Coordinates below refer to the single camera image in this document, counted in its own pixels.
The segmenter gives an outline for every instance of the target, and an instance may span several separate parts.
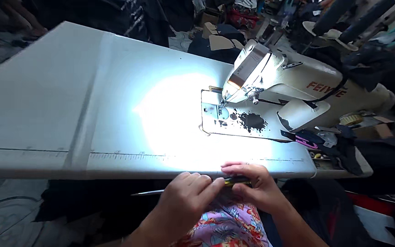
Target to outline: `hand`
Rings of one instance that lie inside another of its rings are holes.
[[[211,182],[210,177],[199,173],[179,174],[141,222],[139,232],[151,240],[151,246],[171,244],[192,229],[224,185],[221,177]]]
[[[269,214],[275,214],[290,205],[286,197],[269,175],[268,169],[262,165],[247,164],[243,162],[225,162],[222,172],[228,175],[244,175],[252,183],[250,188],[245,184],[235,184],[233,193],[241,196],[246,202]]]

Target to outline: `woman's left hand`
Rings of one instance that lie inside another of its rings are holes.
[[[167,246],[180,239],[199,221],[224,185],[225,180],[221,177],[211,182],[210,177],[199,173],[179,174],[132,235],[140,234],[146,238],[145,244],[151,246]]]

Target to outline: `cardboard piece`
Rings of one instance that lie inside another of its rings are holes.
[[[380,123],[375,126],[359,127],[353,129],[356,137],[362,140],[375,140],[393,137],[390,128],[386,123]]]
[[[210,48],[212,51],[234,48],[233,42],[231,42],[225,37],[218,35],[210,35],[209,39],[210,39]]]
[[[243,44],[242,43],[240,43],[240,41],[238,41],[238,40],[235,40],[235,39],[232,39],[231,41],[233,41],[233,43],[234,43],[234,45],[236,46],[236,48],[238,48],[238,49],[243,49]]]
[[[204,12],[202,14],[202,19],[200,21],[200,26],[204,27],[204,24],[207,23],[207,22],[210,22],[210,23],[216,25],[218,21],[219,21],[219,16],[211,15],[211,14],[208,14],[208,13]]]
[[[386,123],[378,124],[374,128],[382,139],[393,137],[393,134]]]
[[[202,33],[202,38],[208,39],[212,34],[218,34],[217,27],[210,22],[204,24],[204,31]]]
[[[381,121],[381,122],[383,122],[385,124],[389,124],[389,123],[393,123],[394,122],[393,120],[389,120],[386,117],[382,117],[382,116],[378,116],[378,115],[374,116],[373,118],[377,119],[377,120],[379,120],[379,121]]]

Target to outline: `pink fabric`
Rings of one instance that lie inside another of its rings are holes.
[[[200,221],[172,247],[271,247],[257,208],[237,203],[204,213]]]

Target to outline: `finger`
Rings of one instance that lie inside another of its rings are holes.
[[[269,174],[264,172],[264,170],[260,169],[260,167],[254,165],[247,165],[247,164],[223,167],[222,172],[228,175],[240,174],[249,177],[250,179],[257,179],[261,176],[265,176]]]
[[[257,199],[257,191],[245,184],[234,184],[233,193],[241,196],[246,202],[254,203]]]
[[[200,174],[195,172],[192,175],[184,178],[185,185],[191,185],[193,183],[193,181],[196,180],[196,178],[198,178],[199,176],[200,176]]]
[[[211,184],[211,178],[207,175],[200,175],[190,185],[192,195],[199,195],[209,184]]]
[[[232,166],[232,165],[242,165],[242,164],[246,164],[246,162],[242,162],[242,161],[226,161],[222,167],[227,167],[227,166]]]
[[[173,179],[173,180],[174,181],[175,180],[183,180],[184,178],[186,178],[188,176],[190,176],[190,172],[184,171],[184,172],[181,172],[181,174],[179,174],[178,176],[176,176],[175,179]]]
[[[203,207],[208,206],[224,186],[225,180],[222,177],[218,177],[197,196],[198,202]]]

